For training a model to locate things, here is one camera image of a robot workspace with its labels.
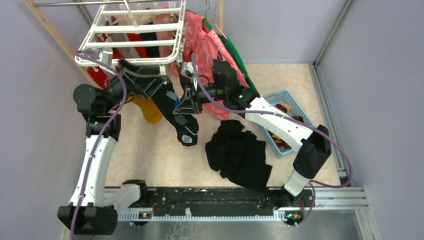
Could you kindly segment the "mustard yellow striped sock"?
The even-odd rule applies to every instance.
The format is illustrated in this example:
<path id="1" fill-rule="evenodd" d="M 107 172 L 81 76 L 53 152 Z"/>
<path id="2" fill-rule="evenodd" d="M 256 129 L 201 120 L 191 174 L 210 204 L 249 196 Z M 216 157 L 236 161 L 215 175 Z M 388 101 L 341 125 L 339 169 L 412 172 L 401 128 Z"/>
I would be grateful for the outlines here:
<path id="1" fill-rule="evenodd" d="M 139 107 L 147 123 L 155 125 L 162 120 L 163 115 L 151 98 L 136 96 L 132 102 Z"/>

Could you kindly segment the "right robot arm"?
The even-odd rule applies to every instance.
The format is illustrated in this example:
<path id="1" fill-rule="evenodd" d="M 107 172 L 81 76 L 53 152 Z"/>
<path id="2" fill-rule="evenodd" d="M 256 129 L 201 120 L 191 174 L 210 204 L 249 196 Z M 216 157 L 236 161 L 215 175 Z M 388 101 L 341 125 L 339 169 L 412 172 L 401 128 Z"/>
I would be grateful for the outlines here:
<path id="1" fill-rule="evenodd" d="M 283 203 L 295 206 L 332 154 L 328 129 L 300 122 L 271 105 L 256 90 L 239 83 L 237 72 L 228 61 L 215 62 L 211 70 L 214 82 L 203 85 L 194 63 L 181 64 L 179 76 L 184 93 L 173 113 L 200 114 L 204 104 L 212 103 L 281 138 L 297 153 L 293 170 L 281 188 Z"/>

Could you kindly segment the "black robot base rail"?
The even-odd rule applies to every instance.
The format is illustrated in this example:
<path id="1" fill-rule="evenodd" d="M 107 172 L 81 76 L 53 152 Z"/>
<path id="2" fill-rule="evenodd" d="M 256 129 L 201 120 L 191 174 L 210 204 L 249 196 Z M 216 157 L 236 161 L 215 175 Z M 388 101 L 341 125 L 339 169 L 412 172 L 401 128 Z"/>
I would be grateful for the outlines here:
<path id="1" fill-rule="evenodd" d="M 282 203 L 279 187 L 255 192 L 242 187 L 150 187 L 147 199 L 118 214 L 118 222 L 279 222 L 298 228 L 319 211 L 353 211 L 359 226 L 369 223 L 361 187 L 307 187 L 294 203 Z"/>

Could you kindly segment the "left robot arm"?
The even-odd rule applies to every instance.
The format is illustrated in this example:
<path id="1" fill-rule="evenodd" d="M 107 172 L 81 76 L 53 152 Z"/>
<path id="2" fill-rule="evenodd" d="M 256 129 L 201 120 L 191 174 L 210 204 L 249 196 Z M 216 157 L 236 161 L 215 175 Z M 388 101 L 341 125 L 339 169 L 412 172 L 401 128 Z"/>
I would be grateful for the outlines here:
<path id="1" fill-rule="evenodd" d="M 150 193 L 146 183 L 130 179 L 105 197 L 109 164 L 121 131 L 120 111 L 130 95 L 152 97 L 168 80 L 161 65 L 136 65 L 120 59 L 109 67 L 115 79 L 104 89 L 80 84 L 73 92 L 77 111 L 85 119 L 85 154 L 74 192 L 57 211 L 58 219 L 69 229 L 70 238 L 78 235 L 111 235 L 118 219 L 128 207 L 144 207 Z"/>

